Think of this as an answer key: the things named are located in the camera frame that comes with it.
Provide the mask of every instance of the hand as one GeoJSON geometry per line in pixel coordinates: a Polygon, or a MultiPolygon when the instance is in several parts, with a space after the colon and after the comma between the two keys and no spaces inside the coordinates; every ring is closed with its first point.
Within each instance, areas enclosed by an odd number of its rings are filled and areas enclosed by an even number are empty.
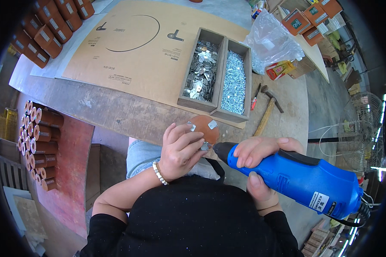
{"type": "Polygon", "coordinates": [[[202,132],[191,132],[192,124],[171,124],[163,135],[158,169],[170,182],[186,175],[207,151],[199,151],[205,139],[202,132]]]}
{"type": "MultiPolygon", "coordinates": [[[[270,138],[254,136],[241,142],[235,149],[233,156],[238,157],[237,167],[254,168],[263,158],[276,153],[279,149],[296,151],[303,154],[302,144],[292,137],[270,138]]],[[[256,208],[264,210],[278,204],[277,192],[268,188],[261,176],[250,172],[247,179],[247,192],[252,196],[256,208]]]]}

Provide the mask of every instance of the fingernail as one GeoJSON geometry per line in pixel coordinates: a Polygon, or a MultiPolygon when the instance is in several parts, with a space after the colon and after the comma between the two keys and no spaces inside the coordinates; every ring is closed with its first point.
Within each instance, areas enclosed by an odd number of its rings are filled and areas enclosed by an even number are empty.
{"type": "Polygon", "coordinates": [[[252,162],[253,162],[253,158],[252,157],[247,158],[245,166],[249,167],[252,164],[252,162]]]}
{"type": "Polygon", "coordinates": [[[242,168],[242,167],[243,167],[243,159],[242,159],[242,157],[239,157],[239,158],[237,159],[236,166],[237,166],[238,168],[242,168]]]}
{"type": "Polygon", "coordinates": [[[281,137],[277,139],[277,143],[287,143],[289,139],[287,137],[281,137]]]}
{"type": "Polygon", "coordinates": [[[257,176],[256,172],[250,172],[249,173],[249,179],[250,179],[250,184],[252,185],[252,187],[254,187],[254,188],[260,187],[260,179],[257,176]]]}

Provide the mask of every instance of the plastic bag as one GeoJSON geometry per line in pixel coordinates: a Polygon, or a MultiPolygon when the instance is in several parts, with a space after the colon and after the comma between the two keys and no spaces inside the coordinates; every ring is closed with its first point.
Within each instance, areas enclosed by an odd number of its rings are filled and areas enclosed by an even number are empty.
{"type": "Polygon", "coordinates": [[[305,55],[287,28],[266,9],[257,16],[243,44],[252,49],[253,71],[261,75],[270,64],[305,55]]]}

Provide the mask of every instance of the hammer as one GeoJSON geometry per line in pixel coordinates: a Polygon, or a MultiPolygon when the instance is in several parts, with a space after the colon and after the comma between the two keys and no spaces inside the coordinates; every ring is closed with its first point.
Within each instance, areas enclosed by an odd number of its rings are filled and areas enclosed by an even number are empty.
{"type": "Polygon", "coordinates": [[[266,109],[265,114],[263,115],[262,120],[260,121],[259,126],[257,127],[256,132],[254,132],[253,136],[260,136],[263,132],[263,130],[266,127],[266,124],[268,123],[269,117],[272,113],[273,110],[273,105],[276,105],[277,108],[279,109],[280,113],[284,113],[283,109],[280,107],[279,103],[277,102],[276,98],[268,91],[268,86],[264,85],[261,89],[262,93],[265,93],[268,97],[270,97],[270,101],[268,104],[268,108],[266,109]]]}

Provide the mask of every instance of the green label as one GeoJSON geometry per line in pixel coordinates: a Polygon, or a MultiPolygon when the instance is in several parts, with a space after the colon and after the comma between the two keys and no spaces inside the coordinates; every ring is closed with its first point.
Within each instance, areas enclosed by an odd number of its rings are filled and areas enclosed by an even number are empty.
{"type": "Polygon", "coordinates": [[[310,14],[311,15],[315,15],[316,13],[318,13],[319,11],[316,9],[316,7],[313,7],[309,10],[310,14]]]}
{"type": "Polygon", "coordinates": [[[292,23],[290,23],[292,26],[293,26],[293,28],[299,28],[301,25],[302,25],[302,23],[298,20],[298,19],[295,19],[292,23]]]}

